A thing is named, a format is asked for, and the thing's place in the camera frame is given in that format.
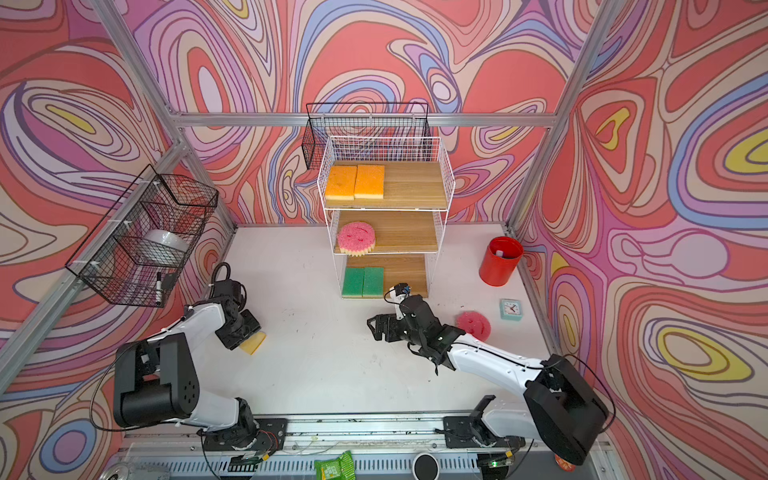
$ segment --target clock face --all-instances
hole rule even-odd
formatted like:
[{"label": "clock face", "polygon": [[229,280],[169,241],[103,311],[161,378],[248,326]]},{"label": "clock face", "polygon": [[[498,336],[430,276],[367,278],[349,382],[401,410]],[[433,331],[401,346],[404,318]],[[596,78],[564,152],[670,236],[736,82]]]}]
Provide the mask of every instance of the clock face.
[{"label": "clock face", "polygon": [[508,315],[520,315],[520,306],[517,303],[505,302],[504,313]]}]

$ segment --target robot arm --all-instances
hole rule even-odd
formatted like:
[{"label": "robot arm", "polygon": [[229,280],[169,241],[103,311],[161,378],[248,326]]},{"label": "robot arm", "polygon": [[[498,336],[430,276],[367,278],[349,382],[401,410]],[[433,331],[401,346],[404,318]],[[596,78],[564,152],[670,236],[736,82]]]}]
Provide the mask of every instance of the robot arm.
[{"label": "robot arm", "polygon": [[[390,298],[398,304],[396,313],[368,320],[374,339],[405,340],[414,355],[435,364],[435,373],[440,365],[473,373],[525,400],[525,406],[509,409],[486,396],[472,414],[481,420],[472,430],[474,437],[487,437],[488,430],[502,438],[534,436],[568,462],[584,463],[608,411],[565,358],[525,358],[481,342],[458,327],[442,325],[420,295],[409,295],[404,283],[395,286]],[[486,408],[491,411],[484,414]]]},{"label": "robot arm", "polygon": [[197,380],[192,352],[209,335],[215,333],[232,350],[260,329],[243,309],[238,282],[226,279],[213,287],[211,298],[188,307],[173,325],[118,349],[113,414],[119,426],[200,426],[206,436],[238,448],[255,439],[258,428],[247,402],[208,392]]}]

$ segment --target pink round sponge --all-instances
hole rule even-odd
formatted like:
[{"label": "pink round sponge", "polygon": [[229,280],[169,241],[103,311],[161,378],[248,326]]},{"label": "pink round sponge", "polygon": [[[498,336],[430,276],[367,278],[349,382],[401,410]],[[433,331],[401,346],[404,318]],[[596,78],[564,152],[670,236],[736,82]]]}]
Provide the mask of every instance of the pink round sponge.
[{"label": "pink round sponge", "polygon": [[352,222],[339,229],[336,242],[341,253],[359,257],[376,246],[376,233],[373,227],[365,222]]},{"label": "pink round sponge", "polygon": [[481,313],[464,312],[456,319],[456,326],[484,342],[491,336],[491,323]]}]

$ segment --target white table surface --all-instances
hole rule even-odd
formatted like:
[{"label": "white table surface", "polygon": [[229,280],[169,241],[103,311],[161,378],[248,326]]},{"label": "white table surface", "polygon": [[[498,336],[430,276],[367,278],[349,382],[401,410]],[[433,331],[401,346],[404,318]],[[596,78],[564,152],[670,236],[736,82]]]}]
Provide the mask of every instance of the white table surface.
[{"label": "white table surface", "polygon": [[[517,271],[503,287],[478,276],[485,246],[499,235],[499,225],[449,225],[427,302],[443,323],[478,311],[492,326],[488,343],[548,358]],[[266,339],[249,356],[211,335],[194,352],[195,366],[203,388],[244,398],[255,415],[468,410],[483,395],[515,398],[443,366],[435,376],[405,342],[376,342],[366,320],[394,310],[384,300],[340,297],[324,227],[240,228],[226,260]],[[523,320],[502,320],[501,298],[521,300]]]}]

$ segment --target teal alarm clock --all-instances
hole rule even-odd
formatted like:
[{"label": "teal alarm clock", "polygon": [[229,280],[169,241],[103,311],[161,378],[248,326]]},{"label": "teal alarm clock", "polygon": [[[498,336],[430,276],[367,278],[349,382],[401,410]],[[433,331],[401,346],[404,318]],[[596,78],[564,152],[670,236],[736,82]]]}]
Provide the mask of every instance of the teal alarm clock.
[{"label": "teal alarm clock", "polygon": [[523,306],[518,300],[502,298],[499,303],[499,309],[504,320],[520,320],[523,318]]}]

